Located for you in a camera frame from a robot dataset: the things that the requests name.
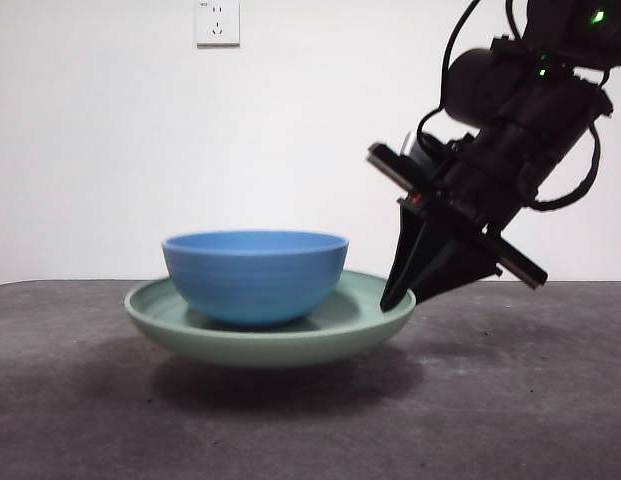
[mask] wall socket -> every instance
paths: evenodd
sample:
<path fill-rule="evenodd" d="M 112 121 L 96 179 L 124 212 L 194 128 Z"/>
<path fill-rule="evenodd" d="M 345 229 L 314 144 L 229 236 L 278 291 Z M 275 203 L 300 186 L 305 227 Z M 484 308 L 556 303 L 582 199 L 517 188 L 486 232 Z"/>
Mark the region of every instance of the wall socket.
<path fill-rule="evenodd" d="M 197 0 L 195 37 L 198 47 L 239 45 L 239 0 Z"/>

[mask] cable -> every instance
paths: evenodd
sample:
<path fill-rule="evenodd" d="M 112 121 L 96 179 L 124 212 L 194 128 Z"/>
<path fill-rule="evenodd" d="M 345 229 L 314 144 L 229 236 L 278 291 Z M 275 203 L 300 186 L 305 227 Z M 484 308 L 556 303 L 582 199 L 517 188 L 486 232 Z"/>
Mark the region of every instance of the cable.
<path fill-rule="evenodd" d="M 526 45 L 526 42 L 523 41 L 521 33 L 519 33 L 519 29 L 517 28 L 517 22 L 514 19 L 514 13 L 512 11 L 513 3 L 513 0 L 506 0 L 506 16 L 508 17 L 508 24 L 510 25 L 510 30 L 512 30 L 512 35 L 514 36 L 515 41 L 525 52 L 529 52 L 530 49 Z"/>
<path fill-rule="evenodd" d="M 538 212 L 558 210 L 581 200 L 590 191 L 592 185 L 594 185 L 595 179 L 597 178 L 597 173 L 599 172 L 599 160 L 601 159 L 601 139 L 599 138 L 599 133 L 597 132 L 596 127 L 594 126 L 594 121 L 590 123 L 589 129 L 592 137 L 594 138 L 594 153 L 592 154 L 592 164 L 590 166 L 590 171 L 588 172 L 588 175 L 586 175 L 586 178 L 583 179 L 583 181 L 579 184 L 577 188 L 575 188 L 567 195 L 556 200 L 529 200 L 527 202 L 528 207 Z"/>
<path fill-rule="evenodd" d="M 417 142 L 419 143 L 419 146 L 425 152 L 428 152 L 429 149 L 426 146 L 425 142 L 423 141 L 423 126 L 426 124 L 426 122 L 430 118 L 432 118 L 433 116 L 435 116 L 437 113 L 441 112 L 445 108 L 446 96 L 448 93 L 447 91 L 448 70 L 450 68 L 450 57 L 452 56 L 452 48 L 454 47 L 454 44 L 457 41 L 457 37 L 459 36 L 459 32 L 463 28 L 463 25 L 466 23 L 466 21 L 468 20 L 468 17 L 470 17 L 470 15 L 474 11 L 474 9 L 477 7 L 477 5 L 479 5 L 479 2 L 481 2 L 481 0 L 472 0 L 472 2 L 470 2 L 470 5 L 468 5 L 466 10 L 463 12 L 463 15 L 461 15 L 461 18 L 455 25 L 454 30 L 452 30 L 452 33 L 450 34 L 450 38 L 448 39 L 446 51 L 445 51 L 445 54 L 443 55 L 443 65 L 441 67 L 441 96 L 439 99 L 439 106 L 435 108 L 434 110 L 432 110 L 430 113 L 426 114 L 421 119 L 421 121 L 419 122 L 419 126 L 417 127 Z"/>

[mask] gray table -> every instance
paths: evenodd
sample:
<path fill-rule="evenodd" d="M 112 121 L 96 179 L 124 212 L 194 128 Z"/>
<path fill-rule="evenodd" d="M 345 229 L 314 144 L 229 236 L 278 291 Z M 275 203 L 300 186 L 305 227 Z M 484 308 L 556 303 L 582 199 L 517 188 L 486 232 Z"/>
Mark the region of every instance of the gray table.
<path fill-rule="evenodd" d="M 475 284 L 269 372 L 155 347 L 133 284 L 0 286 L 0 480 L 621 479 L 621 283 Z"/>

